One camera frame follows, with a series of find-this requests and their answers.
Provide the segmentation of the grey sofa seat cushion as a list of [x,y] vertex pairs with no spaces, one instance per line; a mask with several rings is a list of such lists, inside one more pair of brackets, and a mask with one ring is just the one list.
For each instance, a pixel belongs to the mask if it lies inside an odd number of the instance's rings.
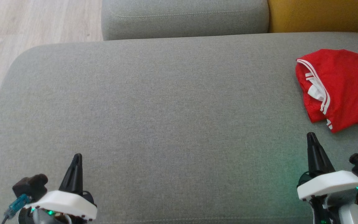
[[267,0],[103,0],[104,40],[267,33]]

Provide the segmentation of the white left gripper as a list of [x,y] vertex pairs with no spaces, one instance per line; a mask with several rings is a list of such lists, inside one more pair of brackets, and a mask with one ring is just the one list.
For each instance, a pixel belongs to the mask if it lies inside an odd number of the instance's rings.
[[58,190],[46,193],[34,203],[25,208],[43,208],[59,213],[80,217],[86,221],[95,220],[97,207],[81,197],[83,192],[82,154],[74,155]]

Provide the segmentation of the red number 23 jersey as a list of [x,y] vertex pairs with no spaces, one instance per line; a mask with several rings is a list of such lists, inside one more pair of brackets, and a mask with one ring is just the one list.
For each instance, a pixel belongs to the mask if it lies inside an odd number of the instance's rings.
[[295,75],[304,106],[328,108],[358,106],[358,53],[345,49],[320,49],[296,60]]

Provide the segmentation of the large yellow sofa backrest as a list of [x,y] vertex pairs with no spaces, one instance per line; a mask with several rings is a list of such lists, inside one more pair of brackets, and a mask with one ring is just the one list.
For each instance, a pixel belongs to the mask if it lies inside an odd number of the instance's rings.
[[358,0],[267,0],[270,33],[358,32]]

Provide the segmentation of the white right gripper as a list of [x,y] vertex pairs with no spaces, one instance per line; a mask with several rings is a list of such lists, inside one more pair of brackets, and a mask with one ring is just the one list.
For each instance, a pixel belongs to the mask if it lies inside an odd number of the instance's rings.
[[312,180],[297,187],[300,200],[310,200],[358,187],[358,176],[350,171],[336,171],[313,132],[306,135],[308,171]]

